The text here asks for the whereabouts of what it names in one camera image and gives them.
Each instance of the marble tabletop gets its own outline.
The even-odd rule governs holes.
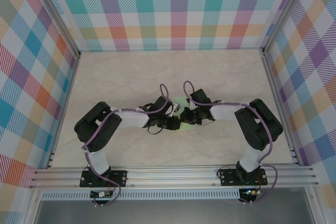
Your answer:
[[[166,84],[173,101],[185,102],[185,80],[195,89],[202,88],[212,101],[261,98],[278,117],[257,49],[84,52],[52,166],[86,166],[74,125],[96,103],[136,108],[160,96],[160,83]],[[223,120],[183,125],[178,131],[163,130],[159,135],[135,127],[118,129],[105,150],[111,166],[220,165],[235,164],[246,147],[238,123]],[[282,134],[264,163],[291,162]]]

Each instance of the colorful plaid backdrop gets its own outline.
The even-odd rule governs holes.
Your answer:
[[[54,2],[84,50],[259,48],[281,4],[281,0]]]
[[[0,0],[0,223],[47,158],[75,58],[40,0]]]
[[[336,0],[300,0],[270,51],[304,164],[336,219]]]

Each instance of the black mounting plate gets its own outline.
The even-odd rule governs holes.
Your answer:
[[[126,186],[127,171],[126,170],[108,170],[102,174],[104,177],[108,177],[110,180],[118,183],[120,187]],[[109,187],[109,182],[97,177],[91,169],[85,168],[82,171],[79,187]]]
[[[221,178],[220,184],[222,186],[259,186],[257,178],[259,178],[262,186],[266,186],[268,184],[264,169],[258,169],[255,176],[248,179],[246,183],[242,183],[240,181],[239,177],[236,175],[236,169],[220,169],[218,175]]]

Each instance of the perforated metal strip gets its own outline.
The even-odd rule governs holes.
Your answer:
[[[118,200],[238,199],[239,189],[123,190]],[[90,191],[48,190],[41,200],[92,200]]]

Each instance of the purple cable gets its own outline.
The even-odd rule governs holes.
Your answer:
[[[273,149],[273,140],[272,140],[272,136],[271,136],[271,133],[269,132],[269,129],[264,121],[264,119],[262,119],[262,117],[259,115],[259,113],[254,109],[252,108],[250,105],[248,104],[245,104],[245,103],[239,103],[239,102],[219,102],[219,103],[199,103],[199,102],[196,102],[194,101],[190,95],[187,93],[187,90],[185,88],[185,85],[189,83],[191,85],[191,87],[193,88],[193,92],[195,91],[195,88],[193,86],[193,84],[190,82],[190,81],[185,81],[183,83],[183,91],[185,93],[185,95],[188,97],[188,99],[190,101],[192,101],[193,103],[195,103],[196,105],[205,105],[205,106],[218,106],[218,105],[227,105],[227,106],[244,106],[244,107],[247,107],[248,109],[250,109],[257,117],[258,119],[260,120],[261,124],[263,125],[263,127],[265,128],[266,130],[266,133],[267,133],[267,136],[268,136],[268,139],[269,139],[269,150],[268,152],[261,157],[261,159],[259,160],[259,163],[261,161],[263,161],[265,159],[265,157],[267,157],[269,154],[271,154],[272,152],[272,149]]]
[[[248,109],[250,109],[250,110],[251,110],[251,111],[258,117],[258,119],[260,120],[261,124],[263,125],[263,127],[264,127],[265,130],[266,130],[266,133],[267,133],[267,136],[268,136],[268,139],[269,139],[269,150],[268,150],[268,152],[267,152],[264,156],[261,157],[261,159],[259,160],[259,163],[260,163],[261,161],[263,161],[263,160],[265,159],[265,157],[267,157],[269,154],[271,154],[272,149],[273,149],[273,140],[272,140],[271,133],[269,132],[269,129],[268,129],[268,127],[267,127],[265,121],[262,119],[262,117],[259,115],[259,113],[258,113],[254,108],[252,108],[252,107],[251,107],[250,105],[248,105],[248,104],[245,104],[245,103],[238,103],[238,102],[219,102],[219,103],[199,103],[199,102],[196,102],[196,101],[194,101],[194,100],[190,97],[190,95],[187,93],[187,90],[186,90],[186,88],[185,88],[185,85],[186,85],[187,83],[189,83],[189,84],[191,85],[191,87],[192,87],[192,89],[193,89],[193,92],[195,91],[194,85],[193,85],[190,81],[185,81],[185,82],[183,83],[183,91],[184,91],[185,95],[188,97],[188,99],[189,99],[190,101],[192,101],[193,103],[195,103],[196,105],[205,105],[205,106],[218,106],[218,105],[244,106],[244,107],[247,107]],[[263,200],[263,199],[264,199],[264,198],[265,198],[265,197],[266,197],[266,196],[273,190],[273,188],[275,187],[275,184],[277,183],[277,180],[278,180],[278,171],[277,171],[277,169],[276,169],[274,166],[272,166],[272,165],[262,165],[262,166],[266,166],[266,167],[271,167],[271,168],[273,168],[274,171],[275,171],[275,179],[274,179],[274,183],[273,183],[273,185],[271,186],[271,188],[270,188],[270,190],[268,191],[268,193],[267,193],[265,196],[263,196],[262,198],[259,198],[259,199],[255,200],[254,202],[260,202],[260,201],[262,201],[262,200]]]
[[[160,91],[161,91],[161,95],[163,95],[164,96],[164,94],[163,94],[163,91],[162,91],[162,87],[164,87],[164,89],[166,90],[166,97],[165,97],[165,99],[166,99],[166,101],[165,101],[165,103],[163,104],[163,106],[161,107],[161,108],[159,108],[158,110],[155,110],[155,111],[140,111],[140,110],[137,110],[137,109],[120,109],[120,110],[113,110],[113,111],[111,111],[107,116],[105,116],[105,118],[101,121],[101,123],[100,123],[100,125],[98,126],[98,128],[96,129],[96,131],[94,132],[94,134],[92,135],[92,137],[81,147],[83,150],[85,150],[85,158],[86,158],[86,161],[88,162],[88,164],[89,164],[89,167],[90,167],[90,169],[91,169],[91,171],[96,175],[96,176],[98,176],[99,178],[101,178],[101,179],[104,179],[104,180],[106,180],[107,182],[110,182],[110,183],[112,183],[112,184],[114,184],[115,186],[117,186],[118,187],[118,189],[119,189],[119,192],[118,192],[118,194],[117,194],[117,196],[115,196],[112,200],[110,200],[109,202],[107,202],[106,204],[104,204],[104,205],[101,205],[101,206],[108,206],[109,204],[111,204],[111,203],[113,203],[113,202],[115,202],[115,200],[120,196],[120,194],[121,194],[121,187],[120,187],[120,185],[118,184],[118,183],[116,183],[116,182],[114,182],[114,181],[112,181],[112,180],[110,180],[110,179],[108,179],[108,178],[105,178],[105,177],[103,177],[103,176],[101,176],[99,173],[97,173],[96,172],[96,170],[92,167],[92,165],[91,165],[91,162],[90,162],[90,159],[89,159],[89,156],[88,156],[88,148],[87,148],[87,146],[93,141],[93,139],[95,139],[95,137],[97,136],[97,134],[99,133],[99,131],[100,131],[100,129],[103,127],[103,125],[105,124],[105,122],[107,121],[107,119],[111,116],[111,115],[113,115],[114,113],[117,113],[117,112],[120,112],[120,111],[134,111],[134,112],[138,112],[138,113],[142,113],[142,114],[153,114],[153,113],[158,113],[158,112],[160,112],[161,110],[163,110],[165,107],[166,107],[166,105],[167,105],[167,103],[168,103],[168,100],[169,100],[169,92],[168,92],[168,88],[166,87],[166,85],[165,84],[160,84]]]

